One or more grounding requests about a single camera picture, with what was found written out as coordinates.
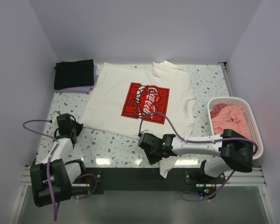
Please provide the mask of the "white t shirt red print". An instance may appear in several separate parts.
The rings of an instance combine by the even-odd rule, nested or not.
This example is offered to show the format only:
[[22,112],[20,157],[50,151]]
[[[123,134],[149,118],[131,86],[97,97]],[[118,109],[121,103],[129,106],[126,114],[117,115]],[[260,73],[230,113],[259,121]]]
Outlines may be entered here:
[[105,63],[90,96],[85,127],[136,138],[139,129],[162,137],[192,133],[196,97],[189,74],[168,61],[151,70]]

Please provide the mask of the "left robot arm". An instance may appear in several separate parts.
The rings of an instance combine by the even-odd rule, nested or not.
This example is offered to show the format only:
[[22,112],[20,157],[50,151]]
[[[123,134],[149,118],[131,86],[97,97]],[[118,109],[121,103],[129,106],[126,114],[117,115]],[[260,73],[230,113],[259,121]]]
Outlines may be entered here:
[[51,180],[55,202],[59,203],[78,194],[78,190],[72,187],[74,181],[83,183],[87,179],[81,159],[65,161],[74,149],[83,125],[68,113],[57,116],[56,121],[58,128],[54,132],[52,149],[45,159],[30,168],[33,198],[37,207],[52,204],[48,180]]

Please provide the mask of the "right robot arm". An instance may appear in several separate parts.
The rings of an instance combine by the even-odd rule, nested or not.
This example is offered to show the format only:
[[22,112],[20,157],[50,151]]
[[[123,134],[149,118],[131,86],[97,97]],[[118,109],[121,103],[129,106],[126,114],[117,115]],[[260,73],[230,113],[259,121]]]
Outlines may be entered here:
[[256,142],[231,129],[225,129],[222,134],[187,138],[178,133],[165,134],[162,138],[151,133],[139,133],[138,146],[144,150],[149,164],[159,164],[163,178],[168,176],[178,156],[211,155],[211,159],[201,163],[196,175],[203,183],[210,183],[229,170],[250,173],[253,157],[259,149]]

